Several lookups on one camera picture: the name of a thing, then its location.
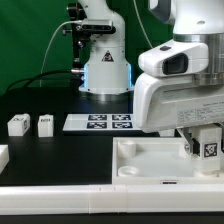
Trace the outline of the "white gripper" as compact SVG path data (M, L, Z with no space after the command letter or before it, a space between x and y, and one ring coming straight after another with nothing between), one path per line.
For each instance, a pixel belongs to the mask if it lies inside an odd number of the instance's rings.
M178 128L192 154L185 127L224 122L224 85L197 86L191 75L159 79L143 73L134 88L133 119L146 133Z

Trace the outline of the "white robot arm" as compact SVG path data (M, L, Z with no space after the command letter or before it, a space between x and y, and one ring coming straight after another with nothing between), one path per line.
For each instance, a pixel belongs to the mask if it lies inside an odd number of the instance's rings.
M130 88L124 29L106 4L83 0L87 23L104 19L117 28L92 45L80 90L118 95ZM149 10L173 26L173 38L142 53L142 74L132 86L136 125L150 133L224 121L224 0L149 0Z

